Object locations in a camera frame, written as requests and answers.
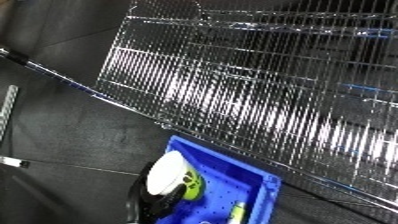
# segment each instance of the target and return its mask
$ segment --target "dark gray floor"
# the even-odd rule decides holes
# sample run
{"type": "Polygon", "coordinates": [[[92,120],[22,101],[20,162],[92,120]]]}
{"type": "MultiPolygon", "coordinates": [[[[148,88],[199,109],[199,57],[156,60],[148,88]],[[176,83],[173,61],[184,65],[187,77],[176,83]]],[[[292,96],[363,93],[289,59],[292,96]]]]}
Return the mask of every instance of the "dark gray floor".
{"type": "MultiPolygon", "coordinates": [[[[26,0],[0,5],[0,43],[91,85],[130,0],[26,0]]],[[[172,134],[153,121],[0,60],[0,97],[22,88],[0,154],[44,161],[0,166],[0,223],[123,223],[134,175],[172,134]]],[[[376,223],[284,186],[272,223],[376,223]]]]}

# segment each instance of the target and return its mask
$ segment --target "perforated metal bar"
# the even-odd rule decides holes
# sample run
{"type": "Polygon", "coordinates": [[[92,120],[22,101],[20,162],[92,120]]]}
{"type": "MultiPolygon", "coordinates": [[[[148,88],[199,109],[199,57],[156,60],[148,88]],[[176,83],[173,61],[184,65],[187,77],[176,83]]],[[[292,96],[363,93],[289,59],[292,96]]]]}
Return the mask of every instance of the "perforated metal bar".
{"type": "Polygon", "coordinates": [[[137,0],[96,88],[398,210],[398,3],[137,0]]]}
{"type": "Polygon", "coordinates": [[[7,95],[0,110],[0,143],[3,140],[4,133],[10,119],[12,108],[14,107],[15,99],[18,94],[17,86],[10,86],[7,95]]]}

